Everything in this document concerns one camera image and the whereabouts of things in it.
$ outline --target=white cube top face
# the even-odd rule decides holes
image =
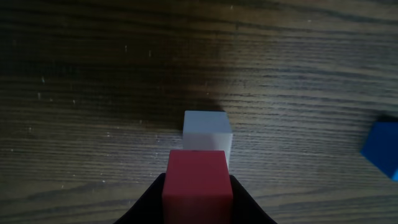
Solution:
[[[221,150],[227,164],[232,146],[232,130],[224,111],[186,111],[183,127],[184,150]]]

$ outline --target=wooden table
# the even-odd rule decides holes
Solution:
[[[398,115],[394,1],[3,0],[0,59],[0,223],[112,223],[220,108],[278,223],[398,222],[359,153]]]

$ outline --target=blue cube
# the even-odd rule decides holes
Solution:
[[[376,122],[362,155],[394,181],[398,181],[398,122]]]

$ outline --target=block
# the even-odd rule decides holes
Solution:
[[[172,150],[162,203],[166,224],[230,223],[233,193],[224,152]]]
[[[374,123],[361,153],[389,178],[398,181],[398,123]]]
[[[224,151],[227,165],[232,146],[232,130],[224,111],[186,111],[183,126],[184,150]]]

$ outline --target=red cube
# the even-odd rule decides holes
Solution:
[[[224,151],[170,152],[162,193],[166,224],[227,224],[232,202]]]

